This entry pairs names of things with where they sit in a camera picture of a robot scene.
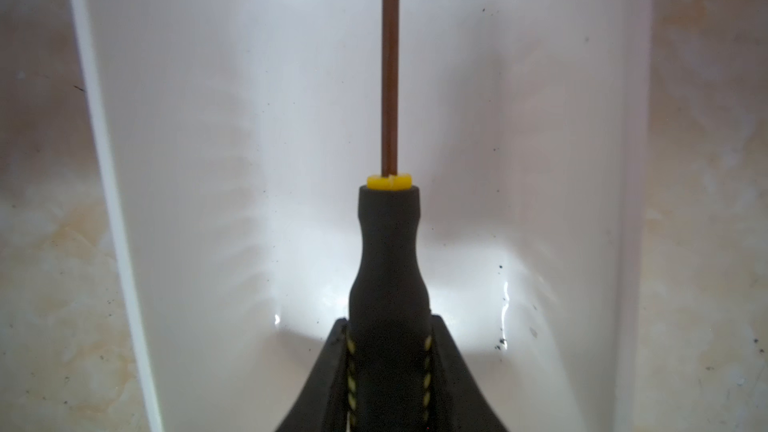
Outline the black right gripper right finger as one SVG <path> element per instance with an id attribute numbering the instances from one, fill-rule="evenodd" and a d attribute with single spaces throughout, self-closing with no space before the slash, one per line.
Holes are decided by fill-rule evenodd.
<path id="1" fill-rule="evenodd" d="M 506 431 L 474 380 L 444 320 L 433 315 L 431 324 L 430 430 Z"/>

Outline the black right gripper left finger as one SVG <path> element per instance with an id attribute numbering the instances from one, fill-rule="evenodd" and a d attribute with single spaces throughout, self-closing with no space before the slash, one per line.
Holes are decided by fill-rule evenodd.
<path id="1" fill-rule="evenodd" d="M 347 320 L 338 319 L 279 432 L 344 432 L 348 426 Z"/>

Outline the black yellow handled screwdriver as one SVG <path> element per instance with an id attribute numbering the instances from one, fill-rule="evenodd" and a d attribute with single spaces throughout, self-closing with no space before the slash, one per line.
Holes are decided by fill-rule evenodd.
<path id="1" fill-rule="evenodd" d="M 348 423 L 424 431 L 431 404 L 431 310 L 419 270 L 420 192 L 398 171 L 400 0 L 382 0 L 381 172 L 359 191 L 362 258 L 349 297 Z"/>

